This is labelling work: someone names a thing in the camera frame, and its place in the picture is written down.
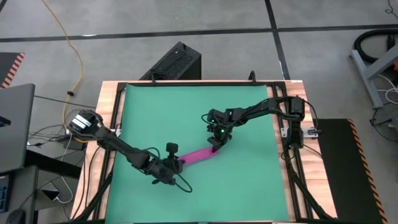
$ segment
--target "wooden table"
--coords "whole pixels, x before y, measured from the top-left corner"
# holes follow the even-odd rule
[[[307,99],[307,96],[306,96],[305,90],[304,90],[304,84],[302,81],[294,81],[294,80],[289,80],[289,81],[266,80],[266,81],[285,82],[288,95],[291,95],[291,96],[297,95],[303,99]],[[145,83],[145,82],[147,82],[147,83],[149,83],[150,81],[105,81],[105,82],[103,82],[102,87],[101,87],[101,92],[99,93],[96,112],[103,117],[104,125],[106,125],[107,127],[109,127],[110,122],[111,122],[114,100],[116,97],[116,89],[117,89],[119,82],[128,82],[128,83]],[[192,83],[192,82],[220,82],[220,81],[219,80],[206,80],[206,81],[204,81],[204,80],[171,80],[171,81],[157,81],[157,82],[191,82]],[[249,81],[249,80],[223,80],[222,82],[233,83],[233,82],[251,82],[251,81]],[[269,95],[269,97],[272,97],[271,87],[268,88],[268,95]],[[124,104],[124,93],[121,95],[119,109],[118,109],[118,117],[117,117],[116,123],[120,123],[121,115],[123,112],[123,104]],[[281,155],[283,148],[282,148],[282,142],[280,140],[280,131],[279,131],[279,125],[277,122],[277,117],[275,115],[272,115],[272,120],[274,123],[275,140],[277,143],[278,152],[279,152],[279,155]],[[305,105],[305,119],[302,122],[302,127],[303,128],[313,127],[312,116],[311,116],[310,108],[308,107],[308,105]],[[318,151],[320,153],[318,140],[305,139],[304,144],[307,146],[310,146],[311,148],[315,149],[316,151]],[[83,209],[85,207],[84,201],[85,201],[86,197],[88,197],[88,203],[89,203],[98,189],[98,183],[100,181],[100,175],[101,175],[101,170],[102,170],[102,165],[103,165],[103,160],[104,160],[104,150],[99,150],[95,154],[95,157],[93,158],[93,154],[94,154],[96,148],[97,148],[97,144],[94,141],[89,142],[87,145],[86,164],[85,164],[86,185],[84,186],[84,189],[83,189],[83,174],[82,174],[82,175],[80,175],[79,185],[77,187],[77,191],[75,194],[76,197],[75,197],[75,201],[74,201],[73,209],[72,209],[72,214],[74,214],[76,209],[78,208],[80,199],[83,197],[83,203],[77,212],[77,216],[83,211]],[[325,167],[323,165],[322,159],[320,158],[319,155],[316,155],[314,152],[307,149],[306,147],[300,150],[300,155],[301,155],[301,160],[302,160],[302,164],[303,164],[303,169],[304,169],[304,174],[305,174],[305,179],[307,182],[308,190],[311,192],[311,194],[313,195],[315,200],[323,207],[323,209],[329,215],[336,217],[336,210],[335,210],[335,206],[333,204],[333,199],[331,197],[329,183],[328,183],[328,179],[326,176]],[[87,174],[88,174],[89,164],[92,159],[93,159],[93,163],[92,163],[91,174],[90,174],[90,188],[88,189],[88,195],[86,195],[87,182],[88,182]],[[109,160],[108,172],[110,171],[113,161],[114,161],[114,154],[111,155],[111,158]],[[283,161],[280,158],[279,162],[280,162],[280,167],[282,169],[282,178],[284,181],[284,189],[285,189],[287,208],[288,208],[288,212],[289,212],[289,218],[290,218],[290,221],[294,221],[295,215],[294,215],[294,211],[293,211],[292,197],[290,194],[290,187],[289,187],[289,181],[288,181],[288,177],[287,177],[285,161]],[[305,207],[304,207],[303,197],[302,197],[300,190],[297,187],[296,187],[296,189],[297,189],[298,201],[299,201],[299,205],[300,205],[300,213],[301,213],[302,217],[305,217]],[[101,201],[99,218],[105,217],[106,204],[108,202],[108,194],[109,194],[109,188],[103,195],[103,198]]]

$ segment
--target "floor tile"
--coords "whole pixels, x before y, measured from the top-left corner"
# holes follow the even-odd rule
[[[247,79],[251,70],[258,79],[282,77],[272,34],[79,40],[73,45],[83,59],[84,78],[72,102],[96,106],[103,80],[140,79],[178,41],[202,53],[202,79]],[[33,83],[36,95],[65,100],[79,78],[79,62],[64,41],[1,43],[0,51],[25,52],[12,86]],[[62,103],[35,98],[30,130],[61,124],[62,109]],[[52,142],[32,150],[51,157],[63,154],[63,147]]]
[[[270,27],[262,0],[48,1],[68,35]],[[63,35],[41,1],[8,1],[0,37]]]
[[[271,0],[278,27],[396,24],[380,0]],[[398,3],[391,1],[395,7]]]
[[[349,118],[357,127],[389,222],[398,222],[396,143],[380,137],[369,123],[373,115],[371,100],[354,65],[348,57],[355,38],[365,30],[295,32],[280,35],[292,79],[303,80],[308,100],[320,118]],[[385,39],[364,43],[375,56]],[[390,129],[383,132],[398,139]]]

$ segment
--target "pink object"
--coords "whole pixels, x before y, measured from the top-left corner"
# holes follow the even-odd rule
[[[185,161],[184,165],[189,165],[189,164],[193,164],[196,163],[200,160],[204,160],[204,159],[210,159],[213,156],[218,155],[218,153],[220,152],[219,150],[217,150],[216,152],[212,152],[211,150],[213,149],[213,147],[207,147],[204,149],[199,149],[196,150],[194,152],[191,152],[189,154],[183,155],[178,157],[180,160]]]

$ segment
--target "green mat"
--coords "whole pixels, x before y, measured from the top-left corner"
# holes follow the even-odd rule
[[[254,105],[266,86],[127,86],[121,138],[167,156],[168,142],[184,155],[209,147],[200,116]],[[235,128],[216,157],[188,166],[182,176],[193,188],[152,185],[153,177],[132,168],[118,154],[106,223],[289,220],[271,116]],[[177,182],[187,188],[176,177]]]

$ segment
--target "hazard stripe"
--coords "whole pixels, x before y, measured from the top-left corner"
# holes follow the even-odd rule
[[[379,198],[379,194],[377,193],[376,186],[374,185],[374,182],[373,182],[371,171],[369,170],[368,162],[366,161],[366,158],[365,158],[365,153],[363,152],[363,148],[362,148],[361,142],[359,140],[358,132],[356,131],[356,128],[355,128],[355,124],[354,124],[353,120],[351,120],[351,119],[348,119],[347,121],[350,123],[351,130],[353,132],[354,139],[356,141],[356,146],[358,147],[358,152],[361,156],[363,167],[365,169],[365,173],[368,176],[369,185],[371,186],[371,189],[373,191],[374,201],[376,202],[376,205],[379,209],[381,220],[382,220],[383,224],[388,224],[386,214],[384,213],[384,209],[383,209],[383,206],[382,206],[380,198]]]
[[[25,57],[25,53],[20,53],[14,60],[14,63],[11,65],[10,71],[7,74],[6,79],[1,84],[2,88],[8,88],[11,85],[12,80],[14,79],[19,66],[22,63],[22,60]]]

